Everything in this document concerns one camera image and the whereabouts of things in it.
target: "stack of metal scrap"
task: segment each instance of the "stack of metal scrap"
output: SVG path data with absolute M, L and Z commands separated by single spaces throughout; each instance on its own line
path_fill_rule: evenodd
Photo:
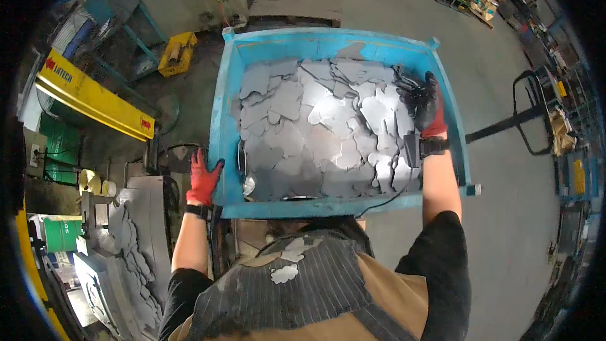
M 162 319 L 162 308 L 150 289 L 156 279 L 153 271 L 145 257 L 140 253 L 137 244 L 137 228 L 132 218 L 128 215 L 125 205 L 117 208 L 112 206 L 109 223 L 109 234 L 113 236 L 116 254 L 124 258 L 126 270 L 122 271 L 128 285 L 125 291 L 130 295 L 127 300 L 132 304 L 135 311 L 135 322 L 140 331 L 146 326 L 157 329 Z
M 420 169 L 403 148 L 415 128 L 396 88 L 419 82 L 396 70 L 351 58 L 249 66 L 230 111 L 244 141 L 244 195 L 351 198 L 408 187 Z

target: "black glove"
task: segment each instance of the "black glove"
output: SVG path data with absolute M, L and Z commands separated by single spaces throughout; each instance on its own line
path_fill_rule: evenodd
M 397 69 L 394 67 L 394 70 L 397 75 L 396 92 L 400 95 L 400 101 L 406 105 L 414 126 L 422 133 L 433 124 L 439 112 L 443 118 L 443 106 L 439 101 L 437 79 L 433 73 L 428 71 L 425 73 L 425 82 L 419 84 L 416 80 L 404 76 L 401 65 L 398 65 Z

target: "red arrow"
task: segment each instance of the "red arrow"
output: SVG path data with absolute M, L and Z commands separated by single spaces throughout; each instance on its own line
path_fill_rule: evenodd
M 53 69 L 55 67 L 55 61 L 53 61 L 52 57 L 46 60 L 46 68 Z

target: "blue metal bin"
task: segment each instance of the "blue metal bin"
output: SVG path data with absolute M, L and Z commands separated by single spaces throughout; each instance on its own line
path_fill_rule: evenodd
M 339 49 L 357 42 L 366 44 L 361 54 L 368 60 L 380 61 L 387 66 L 401 63 L 420 77 L 423 77 L 426 71 L 435 74 L 442 90 L 445 121 L 449 126 L 450 150 L 460 192 L 462 195 L 475 193 L 469 171 L 465 132 L 463 132 L 455 96 L 437 56 L 436 49 L 439 46 L 437 39 L 419 42 L 385 33 L 324 27 L 274 29 L 243 34 L 235 34 L 233 29 L 228 27 L 223 30 L 223 38 L 225 49 L 215 89 L 208 147 L 208 158 L 211 163 L 215 163 L 220 158 L 225 159 L 225 168 L 213 197 L 216 205 L 223 206 L 223 218 L 355 215 L 369 206 L 389 199 L 388 195 L 380 195 L 355 199 L 331 197 L 303 201 L 247 202 L 242 196 L 242 182 L 236 167 L 236 150 L 240 136 L 229 110 L 231 99 L 240 91 L 246 67 L 257 62 L 288 57 L 298 57 L 299 60 L 333 58 Z M 391 203 L 368 213 L 419 206 L 421 202 L 420 191 L 404 193 Z

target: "black sleeve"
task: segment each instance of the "black sleeve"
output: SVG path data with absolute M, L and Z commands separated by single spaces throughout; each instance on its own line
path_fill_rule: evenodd
M 472 285 L 465 234 L 456 213 L 436 216 L 396 267 L 427 279 L 429 313 L 421 340 L 464 340 L 469 329 Z
M 207 276 L 194 269 L 177 269 L 169 282 L 169 298 L 160 323 L 158 341 L 166 341 L 170 334 L 191 314 L 201 292 L 213 284 Z

